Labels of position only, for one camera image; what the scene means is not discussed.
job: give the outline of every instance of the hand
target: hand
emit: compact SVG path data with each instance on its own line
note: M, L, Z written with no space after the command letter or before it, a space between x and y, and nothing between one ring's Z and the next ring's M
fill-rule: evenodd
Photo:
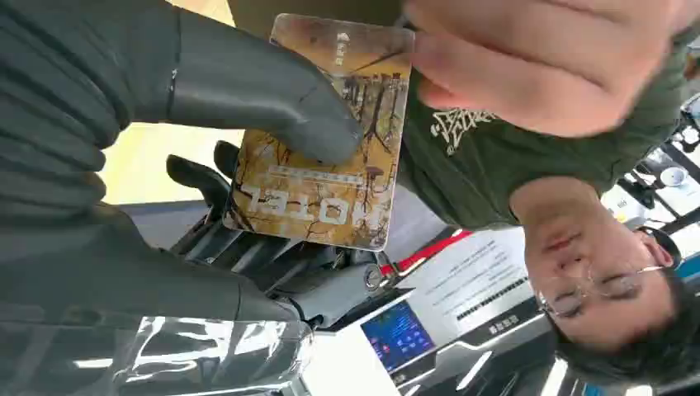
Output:
M619 125L669 51L684 0L409 0L420 96L544 134Z

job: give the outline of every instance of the blue screen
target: blue screen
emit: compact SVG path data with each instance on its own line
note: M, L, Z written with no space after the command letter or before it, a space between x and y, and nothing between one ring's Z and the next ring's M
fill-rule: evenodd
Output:
M364 323L362 331L387 371L435 347L405 301Z

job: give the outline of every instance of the green t-shirt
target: green t-shirt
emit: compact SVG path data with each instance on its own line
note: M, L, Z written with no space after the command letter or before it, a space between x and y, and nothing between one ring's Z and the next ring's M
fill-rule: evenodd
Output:
M412 89L402 177L438 216L466 229L518 224L508 200L541 177L576 177L603 194L673 133L685 45L697 34L696 27L676 38L673 53L623 125L587 139L535 134L483 111L435 111Z

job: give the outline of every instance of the eyeglasses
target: eyeglasses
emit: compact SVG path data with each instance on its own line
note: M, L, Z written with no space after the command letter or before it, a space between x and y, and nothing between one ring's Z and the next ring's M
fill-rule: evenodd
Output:
M663 266L648 266L640 270L630 269L612 276L593 276L589 265L588 280L592 287L582 285L580 278L556 277L542 285L537 292L541 310L558 318L573 318L581 312L584 300L594 292L606 299L632 299L641 290L642 274L664 269Z

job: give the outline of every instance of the card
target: card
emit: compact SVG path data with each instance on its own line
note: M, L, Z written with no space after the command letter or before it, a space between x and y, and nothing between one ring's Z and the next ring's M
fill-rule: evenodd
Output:
M271 41L305 56L326 75L362 125L364 139L352 160L325 166L290 151L265 131L247 130L225 225L314 243L383 249L414 33L282 14Z

